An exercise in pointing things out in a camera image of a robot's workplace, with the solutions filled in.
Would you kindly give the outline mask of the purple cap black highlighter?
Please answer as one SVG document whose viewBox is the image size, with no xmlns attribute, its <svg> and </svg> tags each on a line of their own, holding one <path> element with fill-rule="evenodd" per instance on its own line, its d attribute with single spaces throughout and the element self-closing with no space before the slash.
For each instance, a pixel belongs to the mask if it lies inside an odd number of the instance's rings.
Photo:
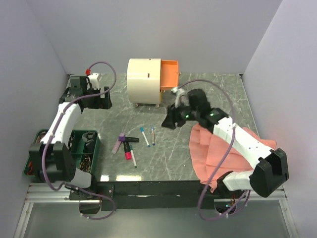
<svg viewBox="0 0 317 238">
<path fill-rule="evenodd" d="M 119 135 L 118 141 L 120 142 L 132 142 L 132 143 L 138 143 L 139 138 L 137 137 L 130 137 L 130 136 L 125 136 L 123 133 Z"/>
</svg>

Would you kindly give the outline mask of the light blue acrylic marker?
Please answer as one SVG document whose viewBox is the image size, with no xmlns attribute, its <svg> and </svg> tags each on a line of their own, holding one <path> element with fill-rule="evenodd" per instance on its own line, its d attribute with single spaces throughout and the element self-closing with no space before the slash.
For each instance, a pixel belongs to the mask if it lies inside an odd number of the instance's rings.
<svg viewBox="0 0 317 238">
<path fill-rule="evenodd" d="M 149 141 L 148 141 L 148 139 L 147 139 L 147 137 L 146 137 L 146 134 L 145 134 L 145 132 L 144 132 L 143 127 L 140 127 L 140 131 L 141 131 L 141 133 L 142 133 L 142 135 L 143 135 L 143 137 L 144 137 L 144 140 L 145 140 L 145 142 L 146 142 L 147 147 L 150 147 Z"/>
</svg>

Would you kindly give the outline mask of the cream round drawer cabinet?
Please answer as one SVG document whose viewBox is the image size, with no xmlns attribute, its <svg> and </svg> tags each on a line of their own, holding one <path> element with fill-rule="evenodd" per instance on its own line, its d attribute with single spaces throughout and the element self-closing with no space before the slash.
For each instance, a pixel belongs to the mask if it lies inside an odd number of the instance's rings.
<svg viewBox="0 0 317 238">
<path fill-rule="evenodd" d="M 126 83 L 130 103 L 155 105 L 162 103 L 162 94 L 178 86 L 179 63 L 177 60 L 130 59 Z"/>
</svg>

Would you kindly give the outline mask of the pink cap black highlighter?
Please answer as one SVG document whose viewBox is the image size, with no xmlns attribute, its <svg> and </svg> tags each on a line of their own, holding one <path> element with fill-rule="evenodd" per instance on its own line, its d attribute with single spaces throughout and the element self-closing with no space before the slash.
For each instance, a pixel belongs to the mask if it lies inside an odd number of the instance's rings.
<svg viewBox="0 0 317 238">
<path fill-rule="evenodd" d="M 123 146 L 124 146 L 124 153 L 125 153 L 126 160 L 132 159 L 129 143 L 124 141 Z"/>
</svg>

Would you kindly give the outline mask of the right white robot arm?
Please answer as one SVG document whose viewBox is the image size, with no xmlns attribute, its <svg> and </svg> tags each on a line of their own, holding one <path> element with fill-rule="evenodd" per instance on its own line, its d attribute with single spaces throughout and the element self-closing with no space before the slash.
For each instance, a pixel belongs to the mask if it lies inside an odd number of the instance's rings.
<svg viewBox="0 0 317 238">
<path fill-rule="evenodd" d="M 196 176 L 212 193 L 229 197 L 237 190 L 270 196 L 289 179 L 286 153 L 273 140 L 241 128 L 226 112 L 213 108 L 201 89 L 173 88 L 162 126 L 169 129 L 195 121 L 189 151 Z"/>
</svg>

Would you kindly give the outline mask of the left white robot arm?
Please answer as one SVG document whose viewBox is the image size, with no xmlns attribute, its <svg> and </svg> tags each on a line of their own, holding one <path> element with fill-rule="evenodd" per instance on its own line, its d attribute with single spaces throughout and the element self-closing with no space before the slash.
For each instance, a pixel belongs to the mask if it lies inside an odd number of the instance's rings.
<svg viewBox="0 0 317 238">
<path fill-rule="evenodd" d="M 98 196 L 99 187 L 92 182 L 92 171 L 79 168 L 84 153 L 94 154 L 98 140 L 95 131 L 86 131 L 77 136 L 74 126 L 83 110 L 110 109 L 112 102 L 108 87 L 101 87 L 101 75 L 92 73 L 88 76 L 70 77 L 70 84 L 58 101 L 56 116 L 41 140 L 36 140 L 29 147 L 29 158 L 25 174 L 36 182 L 71 185 L 81 188 L 87 199 Z"/>
</svg>

